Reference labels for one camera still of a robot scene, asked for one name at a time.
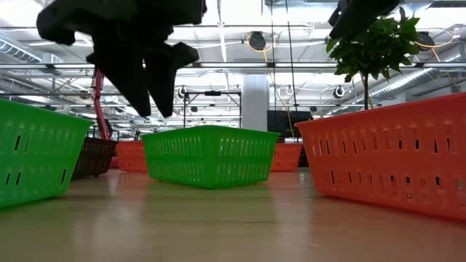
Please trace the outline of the orange plastic basket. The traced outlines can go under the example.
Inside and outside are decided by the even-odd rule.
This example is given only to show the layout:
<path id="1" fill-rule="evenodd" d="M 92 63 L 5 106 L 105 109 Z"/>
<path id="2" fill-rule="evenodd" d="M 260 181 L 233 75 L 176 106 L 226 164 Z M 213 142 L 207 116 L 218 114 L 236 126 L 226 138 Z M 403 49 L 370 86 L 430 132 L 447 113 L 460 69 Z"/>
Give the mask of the orange plastic basket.
<path id="1" fill-rule="evenodd" d="M 147 173 L 148 167 L 142 141 L 122 141 L 116 145 L 119 169 L 123 172 Z"/>
<path id="2" fill-rule="evenodd" d="M 466 92 L 297 127 L 321 194 L 466 221 Z"/>
<path id="3" fill-rule="evenodd" d="M 295 172 L 299 167 L 302 145 L 300 143 L 277 143 L 272 159 L 272 172 Z"/>

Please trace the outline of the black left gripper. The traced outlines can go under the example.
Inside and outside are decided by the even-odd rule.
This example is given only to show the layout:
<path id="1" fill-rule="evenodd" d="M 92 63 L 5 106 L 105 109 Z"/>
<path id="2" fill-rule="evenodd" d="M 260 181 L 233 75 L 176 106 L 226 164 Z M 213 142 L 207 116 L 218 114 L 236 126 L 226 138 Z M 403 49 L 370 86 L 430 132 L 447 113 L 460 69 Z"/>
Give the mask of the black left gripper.
<path id="1" fill-rule="evenodd" d="M 93 36 L 94 51 L 87 61 L 139 116 L 151 114 L 150 94 L 161 115 L 169 117 L 177 71 L 198 61 L 198 51 L 183 42 L 161 43 L 147 50 L 146 88 L 142 56 L 135 43 L 117 35 L 96 34 L 113 25 L 129 31 L 171 33 L 176 25 L 200 24 L 207 10 L 206 0 L 54 0 L 37 15 L 36 27 L 43 39 L 68 46 L 76 41 L 77 31 Z"/>

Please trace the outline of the red desk lamp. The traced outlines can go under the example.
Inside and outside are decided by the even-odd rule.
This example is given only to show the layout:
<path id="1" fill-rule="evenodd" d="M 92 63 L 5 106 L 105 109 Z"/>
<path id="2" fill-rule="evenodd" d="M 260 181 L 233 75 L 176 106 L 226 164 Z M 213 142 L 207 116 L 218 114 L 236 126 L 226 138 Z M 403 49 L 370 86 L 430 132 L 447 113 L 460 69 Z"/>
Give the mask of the red desk lamp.
<path id="1" fill-rule="evenodd" d="M 93 105 L 96 114 L 96 121 L 98 124 L 98 129 L 100 132 L 100 139 L 101 140 L 110 140 L 111 139 L 111 132 L 106 124 L 106 119 L 103 114 L 103 109 L 100 104 L 101 98 L 101 90 L 103 87 L 103 79 L 104 75 L 102 72 L 99 71 L 98 68 L 94 68 L 94 75 L 92 79 L 92 88 L 93 88 Z"/>

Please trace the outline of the black cabinet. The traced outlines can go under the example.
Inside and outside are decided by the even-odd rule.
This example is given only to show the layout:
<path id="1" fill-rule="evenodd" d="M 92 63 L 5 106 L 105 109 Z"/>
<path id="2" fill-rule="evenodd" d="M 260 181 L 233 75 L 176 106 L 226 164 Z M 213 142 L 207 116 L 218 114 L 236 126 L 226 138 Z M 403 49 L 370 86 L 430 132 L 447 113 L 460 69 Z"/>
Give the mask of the black cabinet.
<path id="1" fill-rule="evenodd" d="M 295 124 L 308 120 L 313 120 L 309 111 L 267 111 L 267 131 L 277 132 L 281 138 L 300 138 Z"/>

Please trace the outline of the potted green plant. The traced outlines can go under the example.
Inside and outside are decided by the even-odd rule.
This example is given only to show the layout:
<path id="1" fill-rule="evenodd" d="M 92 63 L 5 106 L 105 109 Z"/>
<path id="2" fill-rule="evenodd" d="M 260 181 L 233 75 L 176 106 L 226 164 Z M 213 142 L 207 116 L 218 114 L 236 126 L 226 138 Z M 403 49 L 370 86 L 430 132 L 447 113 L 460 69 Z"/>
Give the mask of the potted green plant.
<path id="1" fill-rule="evenodd" d="M 418 17 L 407 17 L 400 9 L 400 19 L 381 17 L 352 39 L 327 39 L 326 52 L 336 61 L 336 74 L 345 75 L 350 82 L 356 74 L 361 76 L 364 87 L 364 109 L 371 108 L 368 79 L 383 76 L 390 79 L 389 70 L 400 71 L 400 65 L 411 65 L 407 55 L 416 55 L 419 48 L 416 24 Z"/>

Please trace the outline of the green plastic basket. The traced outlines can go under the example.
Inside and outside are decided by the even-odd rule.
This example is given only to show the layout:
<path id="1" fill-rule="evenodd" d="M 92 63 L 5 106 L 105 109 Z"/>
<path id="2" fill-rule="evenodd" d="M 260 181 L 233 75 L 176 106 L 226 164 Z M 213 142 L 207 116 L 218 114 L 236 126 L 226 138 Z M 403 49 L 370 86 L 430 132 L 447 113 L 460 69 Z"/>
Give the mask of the green plastic basket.
<path id="1" fill-rule="evenodd" d="M 142 136 L 149 176 L 197 188 L 231 188 L 269 179 L 279 134 L 214 125 Z"/>
<path id="2" fill-rule="evenodd" d="M 0 208 L 65 194 L 91 124 L 0 98 Z"/>

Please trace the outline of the black metal frame rig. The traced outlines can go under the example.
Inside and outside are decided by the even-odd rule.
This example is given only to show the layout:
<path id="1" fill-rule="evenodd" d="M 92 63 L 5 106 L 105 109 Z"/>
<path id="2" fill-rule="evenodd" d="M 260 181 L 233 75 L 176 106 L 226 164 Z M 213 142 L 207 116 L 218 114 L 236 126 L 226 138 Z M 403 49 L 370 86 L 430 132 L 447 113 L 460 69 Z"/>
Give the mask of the black metal frame rig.
<path id="1" fill-rule="evenodd" d="M 237 107 L 239 108 L 239 124 L 238 127 L 242 128 L 242 92 L 241 91 L 218 91 L 218 90 L 208 90 L 204 92 L 190 92 L 190 91 L 183 91 L 183 127 L 186 127 L 186 108 L 188 106 L 187 103 L 187 96 L 188 95 L 194 95 L 192 99 L 189 100 L 189 102 L 193 102 L 199 95 L 204 95 L 204 96 L 210 96 L 210 97 L 216 97 L 216 96 L 222 96 L 226 95 L 228 98 L 230 98 L 233 102 L 236 103 Z M 239 101 L 236 101 L 235 99 L 232 98 L 233 95 L 237 95 L 239 97 Z"/>

